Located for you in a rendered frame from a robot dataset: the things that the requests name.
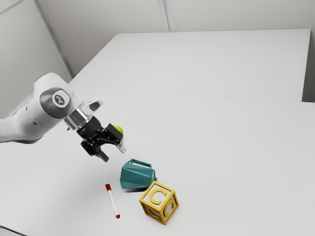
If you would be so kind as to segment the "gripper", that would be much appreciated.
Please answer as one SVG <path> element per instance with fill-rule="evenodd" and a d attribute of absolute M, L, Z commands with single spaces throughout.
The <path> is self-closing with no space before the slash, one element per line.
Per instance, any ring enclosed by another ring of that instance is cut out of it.
<path fill-rule="evenodd" d="M 108 124 L 103 129 L 100 121 L 92 116 L 92 118 L 77 130 L 77 134 L 82 138 L 81 146 L 90 155 L 96 156 L 108 162 L 109 157 L 101 150 L 101 146 L 104 144 L 115 145 L 121 153 L 126 153 L 126 147 L 124 146 L 124 136 L 122 139 L 117 139 L 114 136 L 113 124 Z"/>

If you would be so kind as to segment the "teal faceted mug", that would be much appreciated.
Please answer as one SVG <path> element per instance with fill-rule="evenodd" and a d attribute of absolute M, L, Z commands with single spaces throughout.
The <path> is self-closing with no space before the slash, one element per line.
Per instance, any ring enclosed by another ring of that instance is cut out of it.
<path fill-rule="evenodd" d="M 121 169 L 122 189 L 148 188 L 156 180 L 156 172 L 150 163 L 131 159 Z"/>

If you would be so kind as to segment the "yellow-green ball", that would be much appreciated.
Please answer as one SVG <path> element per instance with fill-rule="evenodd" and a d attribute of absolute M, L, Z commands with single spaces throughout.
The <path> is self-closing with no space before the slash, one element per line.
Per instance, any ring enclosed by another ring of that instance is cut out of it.
<path fill-rule="evenodd" d="M 113 127 L 114 127 L 114 136 L 119 140 L 122 139 L 124 136 L 123 129 L 119 125 L 113 125 Z"/>

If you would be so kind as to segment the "white marker with red cap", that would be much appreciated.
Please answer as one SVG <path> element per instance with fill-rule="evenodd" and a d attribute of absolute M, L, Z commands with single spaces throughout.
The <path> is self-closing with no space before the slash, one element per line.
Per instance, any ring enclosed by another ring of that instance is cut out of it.
<path fill-rule="evenodd" d="M 108 196 L 109 196 L 110 201 L 111 201 L 111 204 L 112 204 L 112 206 L 113 206 L 113 210 L 114 210 L 114 213 L 115 213 L 115 217 L 116 217 L 117 219 L 120 219 L 121 215 L 120 215 L 120 213 L 119 213 L 119 210 L 118 210 L 118 207 L 117 207 L 117 204 L 116 204 L 114 195 L 113 195 L 113 191 L 112 191 L 111 185 L 107 183 L 107 184 L 105 185 L 105 188 L 106 188 L 106 190 L 107 190 Z"/>

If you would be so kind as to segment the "yellow letter block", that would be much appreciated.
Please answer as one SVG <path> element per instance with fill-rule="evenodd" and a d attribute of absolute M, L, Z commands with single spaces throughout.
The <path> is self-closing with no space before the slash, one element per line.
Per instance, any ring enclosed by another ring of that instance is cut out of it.
<path fill-rule="evenodd" d="M 147 216 L 163 225 L 168 223 L 179 207 L 175 191 L 157 181 L 152 182 L 139 202 Z"/>

